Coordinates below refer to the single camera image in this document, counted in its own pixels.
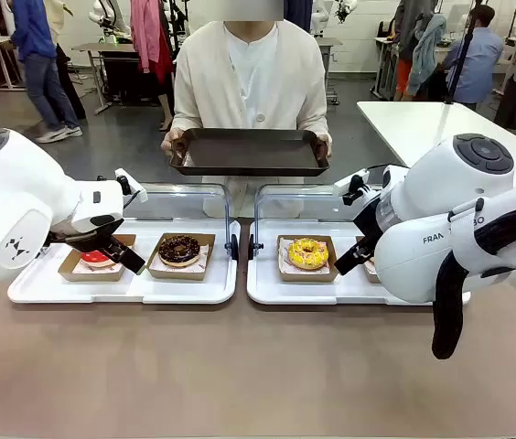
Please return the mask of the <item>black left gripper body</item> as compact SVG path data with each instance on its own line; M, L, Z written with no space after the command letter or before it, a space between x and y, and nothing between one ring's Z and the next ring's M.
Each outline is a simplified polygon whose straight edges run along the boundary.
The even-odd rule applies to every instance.
M118 252L122 244L113 234L124 223L123 219L108 223L88 232L62 233L50 231L47 235L47 246L64 243L79 252Z

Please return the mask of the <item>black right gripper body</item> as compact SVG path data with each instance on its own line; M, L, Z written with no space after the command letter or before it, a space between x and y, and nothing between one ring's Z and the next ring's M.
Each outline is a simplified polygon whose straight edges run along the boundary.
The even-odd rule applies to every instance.
M354 219L354 224L360 230L362 237L358 240L358 246L363 250L374 250L376 244L383 234L383 231L376 219L376 209L380 203L380 196L364 202L360 212Z

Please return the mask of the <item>person's right hand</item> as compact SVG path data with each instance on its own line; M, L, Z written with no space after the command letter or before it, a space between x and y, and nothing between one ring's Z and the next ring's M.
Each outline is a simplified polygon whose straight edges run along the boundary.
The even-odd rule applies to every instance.
M165 137L160 144L160 147L167 156L173 155L173 143L181 139L184 132L184 130L178 127L173 127L166 132Z

